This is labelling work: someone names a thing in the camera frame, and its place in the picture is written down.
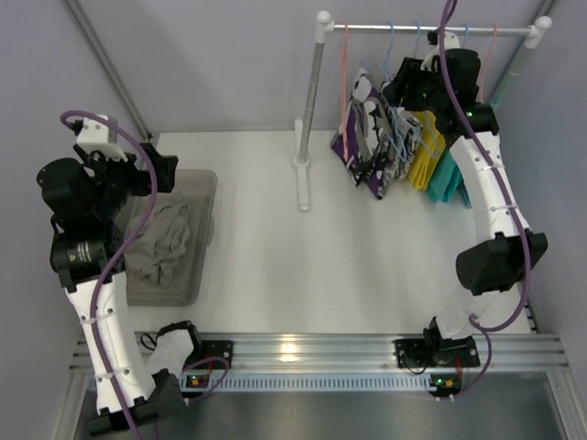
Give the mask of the blue hanger with patterned garment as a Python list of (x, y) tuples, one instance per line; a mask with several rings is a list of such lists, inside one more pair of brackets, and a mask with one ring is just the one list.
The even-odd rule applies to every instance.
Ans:
[[(373, 69), (380, 69), (383, 71), (384, 73), (384, 77), (385, 77), (385, 81), (387, 83), (391, 83), (391, 80), (393, 78), (393, 74), (391, 71), (391, 66), (390, 66), (390, 59), (391, 59), (391, 52), (393, 49), (393, 40), (394, 40), (394, 27), (393, 24), (391, 22), (388, 22), (388, 25), (390, 27), (390, 42), (388, 45), (388, 48), (385, 52), (385, 58), (383, 63), (372, 63), (372, 64), (367, 64), (365, 62), (363, 62), (361, 64), (361, 73), (370, 73)], [(404, 141), (401, 140), (400, 142), (397, 142), (397, 140), (399, 139), (399, 135), (397, 134), (396, 130), (395, 130), (395, 117), (396, 117), (396, 113), (394, 112), (394, 110), (389, 107), (389, 109), (392, 111), (392, 116), (391, 117), (387, 117), (387, 121), (388, 121), (388, 130), (385, 132), (385, 138), (388, 141), (389, 146), (395, 151), (395, 157), (397, 159), (399, 159), (401, 162), (407, 162), (407, 148), (404, 144)]]

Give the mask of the grey trousers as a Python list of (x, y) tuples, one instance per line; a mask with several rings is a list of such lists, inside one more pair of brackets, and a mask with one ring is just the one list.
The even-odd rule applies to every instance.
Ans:
[(191, 235), (188, 203), (157, 204), (125, 251), (127, 269), (139, 279), (169, 287)]

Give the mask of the purple patterned garment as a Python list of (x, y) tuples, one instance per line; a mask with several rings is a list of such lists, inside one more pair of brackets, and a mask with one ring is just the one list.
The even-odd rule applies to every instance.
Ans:
[(386, 195), (390, 182), (391, 134), (380, 93), (370, 73), (361, 68), (330, 147), (353, 183), (366, 185), (378, 200)]

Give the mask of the pink wire hanger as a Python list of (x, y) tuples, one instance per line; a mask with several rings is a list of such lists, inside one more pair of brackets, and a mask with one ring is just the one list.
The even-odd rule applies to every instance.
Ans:
[(343, 160), (349, 160), (349, 142), (347, 134), (347, 50), (349, 41), (348, 22), (344, 27), (344, 38), (341, 46), (340, 56), (340, 110), (341, 110), (341, 124), (340, 132), (343, 142)]

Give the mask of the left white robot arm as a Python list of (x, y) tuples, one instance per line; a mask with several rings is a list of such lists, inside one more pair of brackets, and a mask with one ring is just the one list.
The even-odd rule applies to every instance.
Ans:
[(136, 167), (136, 155), (112, 157), (98, 148), (73, 147), (76, 158), (44, 166), (37, 183), (52, 211), (50, 266), (83, 329), (96, 387), (96, 414), (90, 436), (131, 431), (181, 412), (183, 369), (202, 352), (191, 321), (164, 326), (149, 359), (140, 353), (130, 324), (123, 254), (129, 240), (115, 218), (131, 196), (147, 197), (149, 216), (158, 193), (174, 185), (178, 160), (140, 144), (148, 163)]

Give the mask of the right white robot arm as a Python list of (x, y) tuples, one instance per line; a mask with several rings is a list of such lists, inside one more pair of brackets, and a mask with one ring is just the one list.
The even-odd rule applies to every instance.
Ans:
[(479, 366), (470, 318), (523, 281), (548, 248), (546, 235), (531, 230), (511, 193), (497, 119), (478, 98), (480, 69), (471, 49), (434, 50), (423, 60), (404, 58), (382, 91), (393, 106), (434, 116), (473, 210), (475, 243), (455, 262), (459, 285), (423, 334), (426, 359), (435, 367)]

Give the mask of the blue hanger with yellow garment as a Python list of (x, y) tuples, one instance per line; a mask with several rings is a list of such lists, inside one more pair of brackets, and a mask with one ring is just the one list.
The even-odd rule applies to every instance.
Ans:
[[(417, 54), (418, 54), (418, 49), (419, 49), (419, 45), (420, 45), (420, 40), (421, 40), (421, 27), (418, 21), (415, 22), (415, 26), (416, 26), (416, 40), (415, 40), (415, 48), (413, 51), (413, 58), (417, 58)], [(426, 128), (430, 128), (430, 120), (429, 120), (429, 116), (427, 112), (424, 112), (425, 115), (425, 122), (426, 122)], [(432, 137), (432, 146), (436, 147), (436, 141), (434, 140), (434, 138)], [(430, 156), (431, 159), (436, 159), (437, 155), (435, 154), (435, 150), (431, 147), (429, 147), (423, 140), (423, 138), (420, 138), (420, 143), (423, 145), (425, 151), (428, 153), (428, 155)]]

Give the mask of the far right pink hanger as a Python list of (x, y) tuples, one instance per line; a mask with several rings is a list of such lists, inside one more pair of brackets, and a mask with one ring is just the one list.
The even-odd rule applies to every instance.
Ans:
[(488, 71), (488, 66), (493, 54), (495, 42), (497, 40), (499, 27), (497, 24), (493, 23), (493, 33), (492, 33), (492, 41), (490, 44), (489, 49), (487, 50), (486, 56), (484, 61), (482, 62), (482, 69), (481, 75), (479, 79), (479, 99), (482, 103), (485, 102), (485, 83), (486, 83), (486, 75)]

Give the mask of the black white patterned garment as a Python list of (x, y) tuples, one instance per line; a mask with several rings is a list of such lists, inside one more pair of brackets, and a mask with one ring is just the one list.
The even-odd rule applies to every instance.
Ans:
[(387, 135), (389, 149), (385, 170), (391, 179), (401, 181), (414, 161), (423, 127), (415, 115), (402, 107), (388, 107), (386, 115), (391, 133)]

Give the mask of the yellow garment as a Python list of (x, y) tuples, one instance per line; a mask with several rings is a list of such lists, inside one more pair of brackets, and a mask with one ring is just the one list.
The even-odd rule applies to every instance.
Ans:
[(427, 189), (446, 142), (436, 127), (436, 118), (430, 111), (413, 112), (421, 123), (422, 131), (417, 139), (417, 149), (408, 172), (408, 180), (420, 191)]

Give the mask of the grey plastic bin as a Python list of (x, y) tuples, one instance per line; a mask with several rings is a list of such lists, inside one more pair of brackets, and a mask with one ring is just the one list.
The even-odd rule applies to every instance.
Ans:
[(178, 170), (172, 192), (157, 195), (149, 220), (124, 254), (129, 305), (195, 302), (214, 235), (216, 185), (211, 170)]

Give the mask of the teal garment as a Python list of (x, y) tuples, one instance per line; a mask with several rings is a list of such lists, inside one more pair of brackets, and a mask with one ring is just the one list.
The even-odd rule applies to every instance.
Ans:
[(462, 203), (471, 208), (471, 199), (464, 179), (448, 150), (440, 157), (427, 186), (427, 195), (433, 203), (449, 203), (459, 196)]

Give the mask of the white metal clothes rack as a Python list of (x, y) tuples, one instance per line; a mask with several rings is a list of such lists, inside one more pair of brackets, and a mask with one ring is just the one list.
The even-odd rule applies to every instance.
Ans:
[[(514, 55), (508, 61), (498, 83), (489, 95), (488, 104), (492, 108), (498, 109), (501, 107), (508, 89), (524, 69), (527, 63), (527, 57), (532, 50), (537, 48), (547, 31), (551, 28), (551, 15), (556, 4), (555, 1), (543, 1), (535, 13), (533, 22), (527, 27), (501, 27), (498, 29), (496, 33), (498, 36), (521, 38), (523, 42), (517, 46)], [(308, 177), (310, 159), (308, 156), (308, 147), (327, 36), (334, 32), (348, 31), (353, 33), (381, 33), (393, 36), (417, 35), (421, 37), (424, 33), (435, 29), (434, 26), (426, 27), (419, 24), (343, 25), (335, 23), (327, 11), (321, 11), (316, 15), (315, 45), (308, 92), (305, 100), (304, 116), (294, 121), (296, 154), (293, 158), (293, 167), (296, 174), (297, 206), (300, 211), (307, 212), (310, 209)]]

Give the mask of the aluminium mounting rail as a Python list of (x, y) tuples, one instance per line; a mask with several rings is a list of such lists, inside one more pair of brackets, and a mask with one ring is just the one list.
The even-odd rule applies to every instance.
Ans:
[[(400, 335), (204, 333), (204, 340), (232, 342), (238, 373), (380, 373), (398, 370), (394, 341)], [(491, 372), (568, 370), (555, 335), (491, 336)]]

